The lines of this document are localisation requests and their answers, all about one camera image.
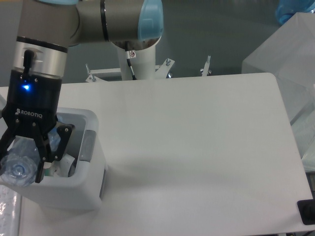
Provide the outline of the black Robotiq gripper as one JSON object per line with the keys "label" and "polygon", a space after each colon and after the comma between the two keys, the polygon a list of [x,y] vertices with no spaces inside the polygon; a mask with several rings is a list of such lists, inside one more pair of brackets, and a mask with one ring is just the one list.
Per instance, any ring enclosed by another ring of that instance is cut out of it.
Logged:
{"label": "black Robotiq gripper", "polygon": [[7,129],[0,139],[2,161],[16,136],[34,139],[39,153],[35,183],[44,177],[44,164],[60,161],[66,153],[73,124],[57,122],[62,80],[12,70],[7,103],[1,112]]}

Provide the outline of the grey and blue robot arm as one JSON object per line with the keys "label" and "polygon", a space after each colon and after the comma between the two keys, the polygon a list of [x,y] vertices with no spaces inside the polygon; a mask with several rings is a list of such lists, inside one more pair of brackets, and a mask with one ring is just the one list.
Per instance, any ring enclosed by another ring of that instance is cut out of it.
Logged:
{"label": "grey and blue robot arm", "polygon": [[0,176],[15,186],[39,183],[44,165],[63,158],[73,124],[57,106],[70,46],[98,41],[131,43],[163,33],[159,0],[25,0],[0,140]]}

